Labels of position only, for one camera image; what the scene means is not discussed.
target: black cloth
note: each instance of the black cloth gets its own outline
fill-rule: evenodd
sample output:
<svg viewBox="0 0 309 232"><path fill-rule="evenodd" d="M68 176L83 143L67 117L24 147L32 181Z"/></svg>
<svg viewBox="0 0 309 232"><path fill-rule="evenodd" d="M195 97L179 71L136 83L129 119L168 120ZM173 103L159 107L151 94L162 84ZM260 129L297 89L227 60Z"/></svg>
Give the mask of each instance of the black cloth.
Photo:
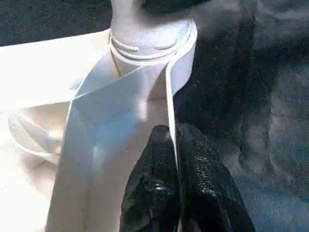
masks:
<svg viewBox="0 0 309 232"><path fill-rule="evenodd" d="M255 231L215 141L191 125L176 128L180 178L169 129L156 126L130 174L120 231L175 232L180 217L183 232Z"/></svg>
<svg viewBox="0 0 309 232"><path fill-rule="evenodd" d="M220 143L257 231L309 231L309 7L264 0L240 15L200 30L176 118Z"/></svg>

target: dark fabric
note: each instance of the dark fabric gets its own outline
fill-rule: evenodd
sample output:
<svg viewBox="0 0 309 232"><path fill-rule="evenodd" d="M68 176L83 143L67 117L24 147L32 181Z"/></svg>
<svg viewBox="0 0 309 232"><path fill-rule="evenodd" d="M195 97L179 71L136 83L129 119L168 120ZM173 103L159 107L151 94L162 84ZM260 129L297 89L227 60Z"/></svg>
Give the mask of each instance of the dark fabric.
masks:
<svg viewBox="0 0 309 232"><path fill-rule="evenodd" d="M210 0L140 0L141 8L152 15L163 15L186 10Z"/></svg>
<svg viewBox="0 0 309 232"><path fill-rule="evenodd" d="M106 30L110 0L1 0L0 46Z"/></svg>
<svg viewBox="0 0 309 232"><path fill-rule="evenodd" d="M176 118L216 138L257 231L309 231L309 7L259 1L253 44L237 53L253 23L239 15L232 29L200 29Z"/></svg>

